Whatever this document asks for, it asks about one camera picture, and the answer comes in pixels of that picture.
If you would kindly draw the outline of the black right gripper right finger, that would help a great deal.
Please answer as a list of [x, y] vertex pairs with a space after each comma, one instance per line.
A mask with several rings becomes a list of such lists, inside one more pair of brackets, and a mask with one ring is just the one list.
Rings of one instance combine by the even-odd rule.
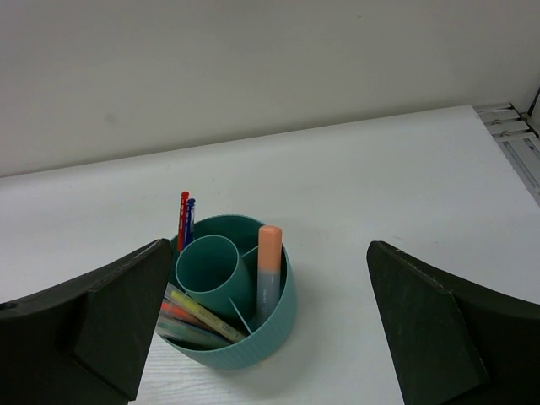
[[539, 306], [374, 240], [367, 265], [406, 404], [537, 404]]

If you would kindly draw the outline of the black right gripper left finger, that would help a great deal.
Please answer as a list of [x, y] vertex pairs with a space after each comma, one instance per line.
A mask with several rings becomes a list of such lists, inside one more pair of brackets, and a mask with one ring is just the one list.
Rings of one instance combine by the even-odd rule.
[[136, 399], [171, 270], [167, 239], [1, 305], [3, 404]]

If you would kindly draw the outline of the orange slim highlighter pen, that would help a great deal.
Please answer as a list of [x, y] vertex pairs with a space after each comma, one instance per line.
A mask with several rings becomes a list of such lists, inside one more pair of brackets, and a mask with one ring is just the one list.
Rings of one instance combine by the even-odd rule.
[[160, 313], [164, 316], [169, 316], [180, 321], [191, 323], [192, 325], [200, 324], [200, 321], [195, 316], [167, 300], [162, 302]]

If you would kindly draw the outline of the red ballpoint pen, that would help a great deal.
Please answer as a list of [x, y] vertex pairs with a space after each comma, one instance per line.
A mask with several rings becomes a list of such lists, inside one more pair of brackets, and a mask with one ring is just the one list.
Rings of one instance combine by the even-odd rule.
[[177, 251], [181, 252], [184, 244], [184, 234], [185, 234], [185, 224], [186, 224], [186, 208], [187, 201], [189, 199], [189, 192], [183, 191], [180, 198], [180, 210], [179, 210], [179, 221], [178, 221], [178, 232], [177, 232]]

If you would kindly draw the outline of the blue ballpoint pen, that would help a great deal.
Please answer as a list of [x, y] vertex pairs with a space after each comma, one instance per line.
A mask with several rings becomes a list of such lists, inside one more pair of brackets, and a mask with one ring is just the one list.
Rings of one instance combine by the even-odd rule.
[[186, 202], [186, 218], [184, 226], [183, 247], [187, 247], [193, 241], [194, 216], [195, 216], [195, 198], [189, 198]]

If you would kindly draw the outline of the orange capped marker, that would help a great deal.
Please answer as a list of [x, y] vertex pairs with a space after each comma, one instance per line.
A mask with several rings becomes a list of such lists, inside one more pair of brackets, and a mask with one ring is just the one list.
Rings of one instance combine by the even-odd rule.
[[258, 231], [256, 319], [261, 326], [275, 310], [280, 297], [283, 232], [273, 225]]

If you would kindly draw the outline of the purple highlighter pen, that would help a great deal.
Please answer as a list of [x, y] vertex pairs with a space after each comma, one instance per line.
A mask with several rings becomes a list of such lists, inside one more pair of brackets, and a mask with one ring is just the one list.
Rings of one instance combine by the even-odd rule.
[[224, 337], [183, 321], [159, 319], [155, 331], [162, 337], [205, 349], [224, 348], [230, 345]]

